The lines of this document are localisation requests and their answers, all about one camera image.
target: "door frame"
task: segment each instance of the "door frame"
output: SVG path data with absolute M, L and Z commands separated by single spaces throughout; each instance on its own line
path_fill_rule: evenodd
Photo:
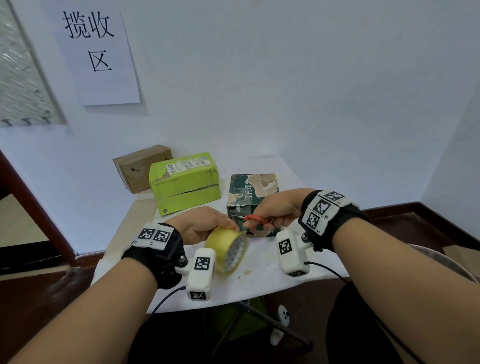
M 18 173 L 12 167 L 8 159 L 0 150 L 0 184 L 8 189 L 13 196 L 22 205 L 25 211 L 30 215 L 33 221 L 43 231 L 45 236 L 55 246 L 65 261 L 71 266 L 76 267 L 79 262 L 75 259 L 75 252 L 55 226 L 53 221 L 47 215 L 43 207 L 30 192 L 26 184 L 22 181 Z

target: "metal screw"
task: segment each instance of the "metal screw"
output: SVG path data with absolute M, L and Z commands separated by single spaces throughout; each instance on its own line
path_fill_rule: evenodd
M 178 265 L 179 267 L 184 267 L 186 266 L 188 263 L 188 259 L 186 256 L 184 255 L 180 255 L 179 259 L 178 259 Z

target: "black cable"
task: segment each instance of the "black cable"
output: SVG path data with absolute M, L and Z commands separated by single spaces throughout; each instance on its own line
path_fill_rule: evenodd
M 153 316 L 153 314 L 158 310 L 158 308 L 160 307 L 160 305 L 167 300 L 168 297 L 170 297 L 171 295 L 173 295 L 175 292 L 184 290 L 184 289 L 186 289 L 186 288 L 187 288 L 187 286 L 183 286 L 183 287 L 177 288 L 176 290 L 174 290 L 174 291 L 170 292 L 169 294 L 167 294 L 167 295 L 165 296 L 165 298 L 164 298 L 163 300 L 161 300 L 160 303 L 159 303 L 159 304 L 155 307 L 155 309 L 152 311 L 152 316 Z
M 339 275 L 337 272 L 335 272 L 333 269 L 330 269 L 329 267 L 324 266 L 323 264 L 315 263 L 315 262 L 303 262 L 304 264 L 314 264 L 316 266 L 320 266 L 322 268 L 325 268 L 335 274 L 337 277 L 339 277 L 342 281 L 345 282 L 345 284 L 348 283 L 348 281 L 343 278 L 341 275 Z M 389 334 L 392 339 L 403 349 L 407 352 L 408 355 L 410 355 L 417 363 L 419 364 L 426 364 L 422 359 L 420 359 L 407 345 L 403 343 L 402 340 L 400 340 L 388 327 L 383 323 L 383 321 L 376 315 L 376 313 L 370 308 L 370 306 L 367 305 L 367 307 L 370 309 L 371 313 L 375 316 L 375 320 L 377 323 Z
M 348 281 L 343 278 L 341 275 L 339 275 L 337 272 L 335 272 L 333 269 L 330 269 L 329 267 L 327 266 L 324 266 L 323 264 L 319 264 L 319 263 L 315 263 L 315 262 L 303 262 L 304 264 L 315 264 L 316 266 L 319 266 L 319 267 L 322 267 L 322 268 L 325 268 L 326 270 L 329 270 L 330 272 L 332 272 L 333 274 L 335 274 L 337 277 L 339 277 L 342 281 L 345 282 L 345 284 L 348 283 Z

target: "forearm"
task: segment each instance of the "forearm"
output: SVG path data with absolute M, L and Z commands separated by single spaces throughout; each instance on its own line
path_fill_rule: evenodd
M 120 363 L 157 283 L 125 258 L 43 328 L 11 363 Z
M 478 285 L 358 218 L 333 247 L 367 304 L 422 360 L 478 361 Z

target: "table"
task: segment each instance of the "table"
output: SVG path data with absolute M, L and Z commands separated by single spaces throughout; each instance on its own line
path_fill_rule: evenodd
M 275 173 L 277 175 L 278 187 L 281 191 L 305 187 L 303 182 L 282 158 L 225 158 L 224 160 L 216 158 L 215 162 L 220 175 L 221 198 L 204 206 L 211 206 L 224 213 L 227 210 L 228 187 L 232 174 Z M 145 223 L 163 222 L 179 213 L 181 211 L 161 217 L 156 209 L 153 195 L 148 193 L 139 194 L 108 245 L 103 259 L 98 262 L 92 284 L 119 262 L 123 252 L 130 246 L 136 234 Z M 292 228 L 299 233 L 303 231 L 296 221 L 292 224 Z M 195 250 L 203 246 L 204 242 L 185 246 L 185 254 L 188 258 L 191 258 Z M 348 276 L 345 267 L 335 253 L 328 250 L 324 250 L 321 253 L 314 252 L 310 248 L 307 250 L 307 257 L 309 261 L 326 265 L 343 277 Z M 237 270 L 229 276 L 215 275 L 212 286 L 212 298 L 209 301 L 191 301 L 187 298 L 185 292 L 178 292 L 166 300 L 157 312 L 217 306 L 285 290 L 310 280 L 329 278 L 336 278 L 336 276 L 321 267 L 313 265 L 310 266 L 309 274 L 296 278 L 287 276 L 280 268 L 275 238 L 249 238 L 247 252 Z M 177 287 L 186 285 L 186 279 L 187 277 L 183 277 Z M 147 312 L 152 312 L 155 306 L 177 287 L 171 290 L 158 290 Z

